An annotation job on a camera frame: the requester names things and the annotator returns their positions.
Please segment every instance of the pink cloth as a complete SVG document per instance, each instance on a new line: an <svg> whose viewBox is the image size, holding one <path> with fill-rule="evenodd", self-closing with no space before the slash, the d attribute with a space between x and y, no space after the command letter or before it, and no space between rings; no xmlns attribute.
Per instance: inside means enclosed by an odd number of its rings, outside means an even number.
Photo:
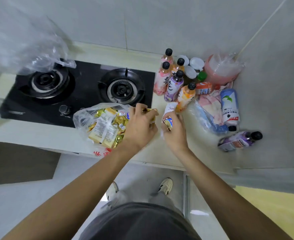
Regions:
<svg viewBox="0 0 294 240"><path fill-rule="evenodd" d="M226 86L221 86L219 90L214 90L211 94L199 95L196 99L197 103L213 116L214 124L223 125L220 93L225 88L232 88L233 82L229 82Z"/></svg>

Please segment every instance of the pink plastic container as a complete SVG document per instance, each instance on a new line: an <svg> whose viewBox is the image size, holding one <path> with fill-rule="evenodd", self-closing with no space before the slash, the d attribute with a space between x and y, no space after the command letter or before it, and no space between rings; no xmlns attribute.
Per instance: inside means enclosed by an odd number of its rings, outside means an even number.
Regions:
<svg viewBox="0 0 294 240"><path fill-rule="evenodd" d="M205 62L205 72L207 73L207 78L205 79L205 82L210 82L212 84L220 84L220 85L226 85L227 83L234 81L238 75L234 76L219 76L214 73L214 71L209 66L209 61L212 58L213 55L209 56L208 59Z"/></svg>

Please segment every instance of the sneaker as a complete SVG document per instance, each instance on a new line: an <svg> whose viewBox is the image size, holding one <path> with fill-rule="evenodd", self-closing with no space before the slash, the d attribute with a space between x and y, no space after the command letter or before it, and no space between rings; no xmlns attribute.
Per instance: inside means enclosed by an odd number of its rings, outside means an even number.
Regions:
<svg viewBox="0 0 294 240"><path fill-rule="evenodd" d="M166 178L161 182L158 192L164 192L165 195L168 195L173 188L173 180L171 178Z"/></svg>
<svg viewBox="0 0 294 240"><path fill-rule="evenodd" d="M118 186L116 182L113 182L106 191L107 200L112 199L118 192Z"/></svg>

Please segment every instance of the gray pants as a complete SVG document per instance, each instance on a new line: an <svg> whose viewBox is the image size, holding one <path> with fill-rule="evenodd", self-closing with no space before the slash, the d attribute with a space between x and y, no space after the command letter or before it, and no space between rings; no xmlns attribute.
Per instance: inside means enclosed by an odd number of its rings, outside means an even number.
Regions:
<svg viewBox="0 0 294 240"><path fill-rule="evenodd" d="M105 211L112 209L113 207L128 202L132 202L132 200L129 199L128 195L124 191L119 190L112 199L110 199L103 207L101 207L101 211L99 214L102 214ZM162 191L152 194L148 200L148 203L164 206L173 211L176 211L177 213L183 216L181 211L174 206L173 201L168 196L166 196L165 193Z"/></svg>

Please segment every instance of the kitchen countertop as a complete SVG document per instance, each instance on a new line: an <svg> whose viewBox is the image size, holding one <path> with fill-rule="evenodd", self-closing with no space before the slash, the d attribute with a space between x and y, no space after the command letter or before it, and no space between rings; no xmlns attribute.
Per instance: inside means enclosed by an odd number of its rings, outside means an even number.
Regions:
<svg viewBox="0 0 294 240"><path fill-rule="evenodd" d="M156 72L160 66L160 55L140 51L127 51L114 48L73 42L70 44L70 57L75 60L127 67L131 69ZM15 75L0 73L0 98L4 99L14 84ZM166 102L163 96L153 94L152 108L163 115ZM188 111L183 112L187 140L190 149L209 168L215 172L233 173L228 153L217 149L219 137L206 132L196 118ZM156 119L160 129L161 119ZM39 148L90 154L77 130L69 127L32 123L18 120L0 119L0 142L15 143ZM140 153L131 159L133 163L154 165L184 170L182 164L169 151L160 132Z"/></svg>

